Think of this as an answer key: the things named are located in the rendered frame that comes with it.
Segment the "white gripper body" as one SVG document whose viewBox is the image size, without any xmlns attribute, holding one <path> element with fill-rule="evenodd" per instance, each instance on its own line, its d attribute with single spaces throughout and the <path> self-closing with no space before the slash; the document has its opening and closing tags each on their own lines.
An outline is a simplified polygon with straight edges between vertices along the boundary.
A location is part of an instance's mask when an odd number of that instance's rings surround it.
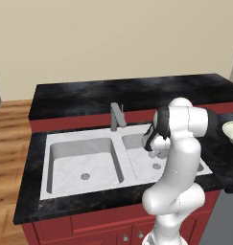
<svg viewBox="0 0 233 245">
<path fill-rule="evenodd" d="M 151 142 L 151 151 L 149 156 L 151 158 L 165 159 L 168 156 L 171 141 L 169 138 L 164 139 L 162 136 L 157 135 Z"/>
</svg>

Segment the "pale green bowl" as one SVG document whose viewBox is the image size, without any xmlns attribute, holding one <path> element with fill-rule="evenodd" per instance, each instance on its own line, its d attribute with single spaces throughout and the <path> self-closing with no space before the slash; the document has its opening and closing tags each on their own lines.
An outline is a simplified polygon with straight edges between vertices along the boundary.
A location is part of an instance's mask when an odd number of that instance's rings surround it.
<svg viewBox="0 0 233 245">
<path fill-rule="evenodd" d="M 233 121 L 226 122 L 222 126 L 222 131 L 229 138 L 230 142 L 233 144 Z"/>
</svg>

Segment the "white double sink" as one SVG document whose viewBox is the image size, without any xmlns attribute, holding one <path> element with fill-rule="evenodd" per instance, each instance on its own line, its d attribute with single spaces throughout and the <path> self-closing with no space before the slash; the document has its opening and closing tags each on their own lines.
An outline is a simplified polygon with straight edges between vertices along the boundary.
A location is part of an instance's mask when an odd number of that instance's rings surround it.
<svg viewBox="0 0 233 245">
<path fill-rule="evenodd" d="M 131 125 L 50 134 L 46 139 L 40 198 L 66 197 L 155 183 L 166 158 L 142 147 L 149 127 Z"/>
</svg>

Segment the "red cabinet door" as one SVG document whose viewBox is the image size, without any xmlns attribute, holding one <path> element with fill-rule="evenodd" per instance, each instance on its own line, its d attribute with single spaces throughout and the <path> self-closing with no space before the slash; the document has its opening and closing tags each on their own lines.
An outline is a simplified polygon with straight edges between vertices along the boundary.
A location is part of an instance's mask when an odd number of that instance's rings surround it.
<svg viewBox="0 0 233 245">
<path fill-rule="evenodd" d="M 123 241 L 123 235 L 128 236 L 128 241 Z M 130 245 L 131 226 L 112 228 L 106 232 L 85 234 L 75 238 L 73 245 Z"/>
<path fill-rule="evenodd" d="M 139 224 L 134 224 L 132 226 L 132 238 L 131 238 L 131 245 L 142 245 L 142 241 L 144 237 L 151 231 L 154 222 L 143 222 Z M 141 231 L 144 235 L 143 238 L 138 237 L 138 233 Z"/>
</svg>

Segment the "grey tap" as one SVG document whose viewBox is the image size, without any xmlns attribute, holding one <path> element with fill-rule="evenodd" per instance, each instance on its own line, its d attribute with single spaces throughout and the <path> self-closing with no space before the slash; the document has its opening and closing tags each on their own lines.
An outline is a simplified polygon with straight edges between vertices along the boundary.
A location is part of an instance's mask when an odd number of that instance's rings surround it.
<svg viewBox="0 0 233 245">
<path fill-rule="evenodd" d="M 120 107 L 117 102 L 112 102 L 110 104 L 110 129 L 115 132 L 118 126 L 126 127 L 127 122 L 123 108 Z"/>
</svg>

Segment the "red drawer front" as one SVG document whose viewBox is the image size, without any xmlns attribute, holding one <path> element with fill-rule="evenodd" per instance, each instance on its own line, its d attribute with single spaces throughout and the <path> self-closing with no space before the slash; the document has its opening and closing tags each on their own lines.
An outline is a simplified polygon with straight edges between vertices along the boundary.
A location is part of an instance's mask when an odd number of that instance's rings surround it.
<svg viewBox="0 0 233 245">
<path fill-rule="evenodd" d="M 74 233 L 92 228 L 102 228 L 106 225 L 125 224 L 143 220 L 154 220 L 154 217 L 152 215 L 143 215 L 138 212 L 118 213 L 114 211 L 88 212 L 71 216 Z"/>
</svg>

